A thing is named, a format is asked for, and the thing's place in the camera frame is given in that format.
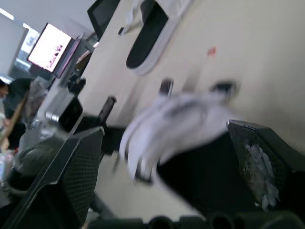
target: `black monitor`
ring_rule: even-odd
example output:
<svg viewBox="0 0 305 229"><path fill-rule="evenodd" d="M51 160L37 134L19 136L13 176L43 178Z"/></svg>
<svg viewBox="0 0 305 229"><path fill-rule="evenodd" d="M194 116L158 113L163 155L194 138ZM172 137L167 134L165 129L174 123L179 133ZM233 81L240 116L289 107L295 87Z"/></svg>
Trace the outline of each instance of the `black monitor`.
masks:
<svg viewBox="0 0 305 229"><path fill-rule="evenodd" d="M119 3L120 0L97 0L88 9L89 18L99 40L103 36Z"/></svg>

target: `monitor screen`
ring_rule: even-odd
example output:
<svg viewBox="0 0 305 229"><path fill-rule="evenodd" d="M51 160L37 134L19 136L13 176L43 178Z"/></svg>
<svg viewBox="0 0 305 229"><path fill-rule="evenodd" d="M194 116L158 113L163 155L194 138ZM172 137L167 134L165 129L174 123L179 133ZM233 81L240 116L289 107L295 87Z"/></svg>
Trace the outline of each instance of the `monitor screen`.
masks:
<svg viewBox="0 0 305 229"><path fill-rule="evenodd" d="M47 24L28 56L28 61L53 72L71 37L51 24Z"/></svg>
<svg viewBox="0 0 305 229"><path fill-rule="evenodd" d="M104 34L120 0L97 0L89 9L88 15L100 40Z"/></svg>

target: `black object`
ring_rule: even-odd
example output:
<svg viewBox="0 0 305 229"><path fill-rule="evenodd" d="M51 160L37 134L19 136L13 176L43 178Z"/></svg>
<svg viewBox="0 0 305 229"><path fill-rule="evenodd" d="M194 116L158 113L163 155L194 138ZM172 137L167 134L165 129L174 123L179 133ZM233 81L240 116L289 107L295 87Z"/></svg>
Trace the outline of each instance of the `black object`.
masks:
<svg viewBox="0 0 305 229"><path fill-rule="evenodd" d="M78 79L75 81L69 80L67 83L67 88L69 92L78 96L80 92L83 90L85 85L86 85L86 79Z"/></svg>
<svg viewBox="0 0 305 229"><path fill-rule="evenodd" d="M216 213L203 221L200 217L181 217L172 222L167 217L153 218L144 224L141 219L99 220L88 229L304 229L302 221L293 213L238 213L234 217Z"/></svg>
<svg viewBox="0 0 305 229"><path fill-rule="evenodd" d="M264 126L230 121L228 133L176 156L157 171L166 185L205 216L261 211L240 173L246 144L258 144L269 156L280 198L274 210L290 210L305 220L305 157Z"/></svg>
<svg viewBox="0 0 305 229"><path fill-rule="evenodd" d="M25 124L23 123L16 123L11 134L8 136L9 140L9 149L15 150L19 147L19 141L21 136L25 133Z"/></svg>
<svg viewBox="0 0 305 229"><path fill-rule="evenodd" d="M268 155L274 171L280 202L276 209L289 210L305 221L305 156L291 148L272 129L254 123L230 121L228 125L239 170L246 160L245 145L258 144Z"/></svg>
<svg viewBox="0 0 305 229"><path fill-rule="evenodd" d="M102 136L95 128L68 139L2 228L80 228L95 188Z"/></svg>
<svg viewBox="0 0 305 229"><path fill-rule="evenodd" d="M80 101L76 96L73 97L67 108L58 119L61 128L67 132L70 132L74 127L76 121L81 116L82 111L83 108Z"/></svg>
<svg viewBox="0 0 305 229"><path fill-rule="evenodd" d="M161 95L171 95L173 90L173 80L172 79L164 79L162 80L159 94Z"/></svg>
<svg viewBox="0 0 305 229"><path fill-rule="evenodd" d="M211 88L211 91L224 92L226 95L230 96L232 93L236 91L237 84L234 81L231 82L221 82L216 84Z"/></svg>
<svg viewBox="0 0 305 229"><path fill-rule="evenodd" d="M98 40L103 36L120 0L97 0L87 11Z"/></svg>
<svg viewBox="0 0 305 229"><path fill-rule="evenodd" d="M157 171L166 185L205 216L261 211L238 172L229 133L174 157Z"/></svg>
<svg viewBox="0 0 305 229"><path fill-rule="evenodd" d="M143 20L144 25L139 36L127 57L126 66L128 68L138 68L145 61L167 21L168 17L162 8L157 3L152 5L147 18Z"/></svg>

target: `desk surface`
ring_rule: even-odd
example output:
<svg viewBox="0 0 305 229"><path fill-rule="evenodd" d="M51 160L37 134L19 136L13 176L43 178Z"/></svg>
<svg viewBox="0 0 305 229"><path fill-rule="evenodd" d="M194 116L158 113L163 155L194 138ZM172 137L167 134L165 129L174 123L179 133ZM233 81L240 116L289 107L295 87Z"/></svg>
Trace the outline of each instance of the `desk surface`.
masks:
<svg viewBox="0 0 305 229"><path fill-rule="evenodd" d="M240 90L230 106L245 115L246 121L271 127L289 144L305 150L303 0L195 0L157 65L143 77L126 68L127 56L141 28L117 35L131 3L120 2L83 74L87 83L80 101L85 111L97 114L107 97L114 95L118 102L109 123L128 124L137 111L154 101L165 77L174 79L174 92L190 87L205 91L219 80L235 79ZM213 47L215 56L207 56ZM160 193L154 193L156 189L140 192L131 188L131 181L124 181L128 177L112 179L108 175L100 184L107 187L97 188L105 202L114 206L115 214L153 213L147 209L153 203L142 193L160 197ZM113 195L111 187L129 192ZM167 204L175 201L169 199ZM124 212L116 202L121 202ZM166 209L154 207L156 213Z"/></svg>

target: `wall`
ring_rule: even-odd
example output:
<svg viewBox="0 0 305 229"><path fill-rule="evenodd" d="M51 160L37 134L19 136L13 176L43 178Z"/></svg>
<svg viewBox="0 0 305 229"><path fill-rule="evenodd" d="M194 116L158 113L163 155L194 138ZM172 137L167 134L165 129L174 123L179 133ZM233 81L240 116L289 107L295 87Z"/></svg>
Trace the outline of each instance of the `wall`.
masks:
<svg viewBox="0 0 305 229"><path fill-rule="evenodd" d="M93 32L87 9L95 0L2 0L0 7L38 32L51 23L72 37Z"/></svg>

